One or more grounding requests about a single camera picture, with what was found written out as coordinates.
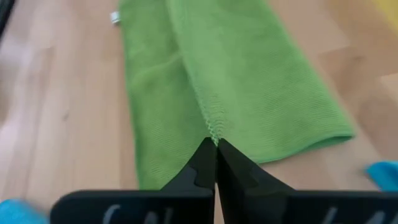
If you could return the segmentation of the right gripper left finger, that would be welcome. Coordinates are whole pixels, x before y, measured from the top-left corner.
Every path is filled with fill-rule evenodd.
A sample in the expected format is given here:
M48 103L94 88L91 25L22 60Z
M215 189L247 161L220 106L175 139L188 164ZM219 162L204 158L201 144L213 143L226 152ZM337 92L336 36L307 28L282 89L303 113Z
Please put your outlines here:
M205 138L160 190L79 190L61 197L51 223L213 223L216 146Z

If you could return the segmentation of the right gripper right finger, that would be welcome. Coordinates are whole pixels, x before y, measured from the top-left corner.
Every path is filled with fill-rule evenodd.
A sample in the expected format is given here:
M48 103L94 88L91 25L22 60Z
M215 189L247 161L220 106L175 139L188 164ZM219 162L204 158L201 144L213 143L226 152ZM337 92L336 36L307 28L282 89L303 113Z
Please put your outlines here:
M225 223L397 224L397 193L295 190L264 171L227 140L217 152Z

